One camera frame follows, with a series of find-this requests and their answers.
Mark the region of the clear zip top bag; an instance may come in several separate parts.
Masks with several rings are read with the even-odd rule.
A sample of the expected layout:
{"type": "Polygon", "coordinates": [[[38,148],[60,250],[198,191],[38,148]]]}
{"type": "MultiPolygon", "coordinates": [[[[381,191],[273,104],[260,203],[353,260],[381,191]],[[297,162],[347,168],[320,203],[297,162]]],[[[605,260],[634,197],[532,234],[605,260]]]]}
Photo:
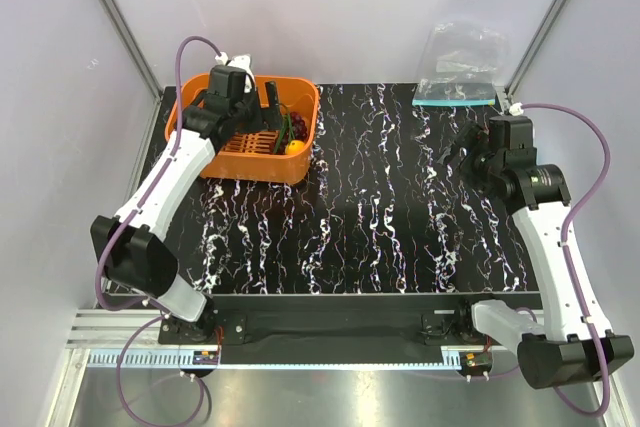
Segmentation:
{"type": "Polygon", "coordinates": [[[418,67],[412,105],[421,108],[493,105],[495,82],[509,50],[503,34],[473,22],[435,25],[418,67]]]}

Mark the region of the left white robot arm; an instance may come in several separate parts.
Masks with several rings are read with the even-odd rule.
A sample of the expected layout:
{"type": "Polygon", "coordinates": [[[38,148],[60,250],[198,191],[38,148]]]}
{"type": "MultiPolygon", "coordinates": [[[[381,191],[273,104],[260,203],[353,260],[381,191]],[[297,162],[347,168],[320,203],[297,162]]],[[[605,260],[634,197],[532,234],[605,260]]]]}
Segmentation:
{"type": "Polygon", "coordinates": [[[189,105],[176,97],[175,125],[160,158],[113,216],[97,216],[90,227],[97,258],[95,293],[103,309],[116,308],[102,290],[109,280],[132,289],[137,301],[157,307],[163,319],[181,323],[193,342],[214,335],[213,303],[180,275],[166,235],[196,178],[234,136],[277,130],[281,124],[275,81],[260,93],[257,82],[242,71],[210,74],[208,87],[189,105]]]}

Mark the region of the green spring onion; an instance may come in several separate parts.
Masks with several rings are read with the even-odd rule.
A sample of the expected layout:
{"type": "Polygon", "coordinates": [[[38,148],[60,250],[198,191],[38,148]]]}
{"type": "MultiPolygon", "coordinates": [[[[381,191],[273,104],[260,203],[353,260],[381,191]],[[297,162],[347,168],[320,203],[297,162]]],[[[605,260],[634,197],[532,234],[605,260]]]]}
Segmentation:
{"type": "Polygon", "coordinates": [[[280,104],[280,111],[282,125],[272,150],[275,155],[284,155],[289,143],[295,139],[292,111],[285,104],[280,104]]]}

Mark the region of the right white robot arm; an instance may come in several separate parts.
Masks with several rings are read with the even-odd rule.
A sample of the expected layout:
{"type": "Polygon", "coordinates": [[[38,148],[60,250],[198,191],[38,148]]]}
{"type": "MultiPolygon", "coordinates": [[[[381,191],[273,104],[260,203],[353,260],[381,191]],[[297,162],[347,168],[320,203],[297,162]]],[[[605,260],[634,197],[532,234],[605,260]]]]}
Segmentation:
{"type": "Polygon", "coordinates": [[[562,171],[541,165],[527,117],[497,116],[483,129],[465,124],[440,157],[471,188],[499,199],[519,232],[534,269],[543,323],[505,302],[464,302],[454,331],[466,343],[487,336],[516,355],[534,389],[602,381],[635,354],[627,335],[614,333],[581,260],[569,218],[571,197],[562,171]]]}

